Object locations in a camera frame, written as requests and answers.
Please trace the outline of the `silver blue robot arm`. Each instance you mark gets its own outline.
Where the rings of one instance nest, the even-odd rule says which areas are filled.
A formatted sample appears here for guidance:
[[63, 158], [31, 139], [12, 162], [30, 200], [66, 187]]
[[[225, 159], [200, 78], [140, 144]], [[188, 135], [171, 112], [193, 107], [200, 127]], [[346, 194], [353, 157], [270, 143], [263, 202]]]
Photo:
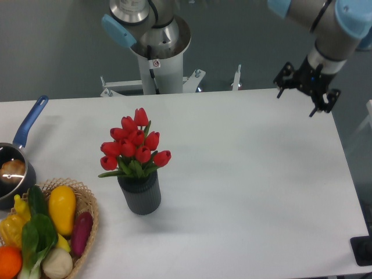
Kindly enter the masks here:
[[268, 8], [314, 34], [315, 42], [298, 69], [287, 62], [273, 80], [280, 93], [297, 89], [314, 104], [310, 115], [330, 113], [341, 92], [330, 88], [371, 29], [371, 1], [268, 1]]

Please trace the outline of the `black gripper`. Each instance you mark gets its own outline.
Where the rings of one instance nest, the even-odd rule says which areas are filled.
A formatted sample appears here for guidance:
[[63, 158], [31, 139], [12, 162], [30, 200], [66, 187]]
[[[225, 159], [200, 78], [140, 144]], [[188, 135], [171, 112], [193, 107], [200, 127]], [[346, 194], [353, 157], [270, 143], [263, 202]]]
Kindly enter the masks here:
[[326, 62], [316, 62], [312, 65], [307, 56], [300, 68], [294, 72], [294, 66], [287, 62], [276, 75], [273, 83], [277, 86], [279, 99], [286, 89], [296, 88], [305, 95], [311, 97], [314, 103], [314, 109], [310, 112], [312, 117], [317, 112], [330, 113], [336, 104], [341, 91], [339, 89], [329, 88], [330, 83], [337, 72], [329, 72]]

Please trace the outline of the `robot base and pedestal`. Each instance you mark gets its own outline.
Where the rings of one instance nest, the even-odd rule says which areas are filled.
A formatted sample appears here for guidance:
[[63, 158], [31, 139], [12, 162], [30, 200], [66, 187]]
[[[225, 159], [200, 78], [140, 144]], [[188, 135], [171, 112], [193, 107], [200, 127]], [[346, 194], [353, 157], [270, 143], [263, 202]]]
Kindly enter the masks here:
[[110, 13], [101, 20], [107, 35], [137, 57], [145, 95], [183, 92], [191, 32], [174, 6], [174, 1], [110, 1]]

